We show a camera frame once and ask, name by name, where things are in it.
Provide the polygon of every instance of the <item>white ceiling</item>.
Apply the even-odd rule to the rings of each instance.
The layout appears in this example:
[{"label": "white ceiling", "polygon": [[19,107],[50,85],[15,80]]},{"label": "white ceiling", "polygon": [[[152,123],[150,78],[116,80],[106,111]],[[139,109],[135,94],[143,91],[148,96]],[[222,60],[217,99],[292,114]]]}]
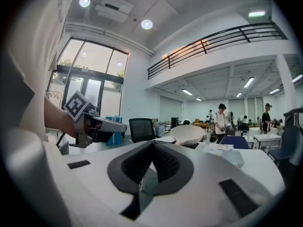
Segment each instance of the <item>white ceiling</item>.
[{"label": "white ceiling", "polygon": [[[303,74],[297,55],[284,55],[292,78]],[[254,77],[248,88],[244,85]],[[199,74],[170,82],[156,89],[193,101],[197,97],[204,100],[269,95],[275,89],[283,89],[282,80],[272,56],[255,58],[247,62],[224,65],[216,70],[202,71]],[[193,95],[182,92],[188,90]]]},{"label": "white ceiling", "polygon": [[[128,19],[121,24],[98,16],[94,6],[101,4],[101,1],[91,0],[86,24],[113,31],[151,50],[181,28],[188,27],[203,15],[219,9],[230,8],[232,12],[237,11],[246,17],[247,11],[253,8],[271,12],[270,0],[125,0],[133,4],[134,8]],[[83,23],[86,10],[79,6],[79,0],[73,0],[67,21]],[[153,22],[151,30],[141,28],[144,19]]]}]

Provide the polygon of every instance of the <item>person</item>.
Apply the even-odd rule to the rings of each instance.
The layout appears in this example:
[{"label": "person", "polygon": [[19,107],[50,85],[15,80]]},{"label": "person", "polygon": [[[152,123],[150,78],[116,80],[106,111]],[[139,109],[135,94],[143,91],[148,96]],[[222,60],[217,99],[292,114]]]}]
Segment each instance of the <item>person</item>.
[{"label": "person", "polygon": [[212,110],[209,110],[209,113],[206,116],[206,123],[210,123],[213,120]]},{"label": "person", "polygon": [[217,144],[219,144],[225,136],[225,116],[223,114],[223,111],[226,109],[226,107],[224,104],[220,104],[218,109],[219,111],[214,117],[215,132],[217,134]]},{"label": "person", "polygon": [[[56,53],[72,0],[31,0],[20,11],[7,39],[7,53],[34,96],[20,127],[46,141],[45,126],[75,137],[73,119],[45,96],[48,70],[56,69]],[[90,121],[85,122],[86,130]]]},{"label": "person", "polygon": [[263,130],[263,134],[267,134],[269,133],[269,131],[267,130],[268,124],[271,124],[271,120],[270,120],[270,116],[269,116],[269,111],[270,111],[271,105],[270,104],[265,104],[265,112],[262,114],[262,130]]},{"label": "person", "polygon": [[238,130],[242,129],[242,123],[244,123],[246,119],[247,119],[246,115],[240,116],[238,118]]},{"label": "person", "polygon": [[254,126],[254,124],[252,123],[251,119],[248,121],[248,126]]}]

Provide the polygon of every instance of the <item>white table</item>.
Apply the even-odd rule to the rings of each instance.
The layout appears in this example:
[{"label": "white table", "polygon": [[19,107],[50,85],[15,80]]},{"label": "white table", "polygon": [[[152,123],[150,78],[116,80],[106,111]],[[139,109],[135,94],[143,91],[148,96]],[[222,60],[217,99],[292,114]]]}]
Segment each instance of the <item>white table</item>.
[{"label": "white table", "polygon": [[257,140],[257,142],[259,143],[258,149],[260,149],[260,147],[266,146],[280,147],[282,137],[276,134],[257,134],[254,135],[254,139]]},{"label": "white table", "polygon": [[[171,136],[166,136],[158,138],[156,140],[164,142],[173,142],[174,139]],[[203,151],[208,145],[200,142],[196,150]],[[270,157],[262,150],[259,149],[233,149],[240,151],[242,158],[244,160],[244,165],[241,170],[247,175],[253,177],[258,182],[260,182],[272,195],[277,195],[282,190],[285,189],[285,184],[283,178]]]}]

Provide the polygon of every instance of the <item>glass window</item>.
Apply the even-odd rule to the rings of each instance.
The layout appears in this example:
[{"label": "glass window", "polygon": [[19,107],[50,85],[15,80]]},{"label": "glass window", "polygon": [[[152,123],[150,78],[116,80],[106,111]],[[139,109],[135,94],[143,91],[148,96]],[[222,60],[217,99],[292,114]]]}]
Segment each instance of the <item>glass window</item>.
[{"label": "glass window", "polygon": [[68,87],[66,101],[78,90],[81,92],[83,78],[71,77],[70,86]]},{"label": "glass window", "polygon": [[58,65],[71,66],[82,44],[83,41],[81,40],[70,40],[58,62]]},{"label": "glass window", "polygon": [[61,108],[67,73],[54,72],[45,95],[57,107]]},{"label": "glass window", "polygon": [[107,73],[113,76],[124,77],[125,67],[127,63],[127,54],[114,51],[109,63]]},{"label": "glass window", "polygon": [[105,81],[102,95],[100,116],[118,116],[120,115],[122,85],[119,83]]},{"label": "glass window", "polygon": [[85,98],[91,102],[94,106],[98,103],[99,90],[101,82],[89,79],[86,87]]},{"label": "glass window", "polygon": [[112,49],[104,46],[86,42],[77,57],[75,65],[105,73],[112,51]]}]

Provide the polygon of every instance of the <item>balcony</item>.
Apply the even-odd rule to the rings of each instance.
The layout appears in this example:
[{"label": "balcony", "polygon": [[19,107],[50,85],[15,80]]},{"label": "balcony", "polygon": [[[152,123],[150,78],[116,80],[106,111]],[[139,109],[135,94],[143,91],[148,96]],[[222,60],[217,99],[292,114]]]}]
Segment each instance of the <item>balcony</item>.
[{"label": "balcony", "polygon": [[163,58],[147,69],[148,80],[193,58],[226,47],[258,41],[286,39],[283,32],[273,22],[225,29],[194,41]]}]

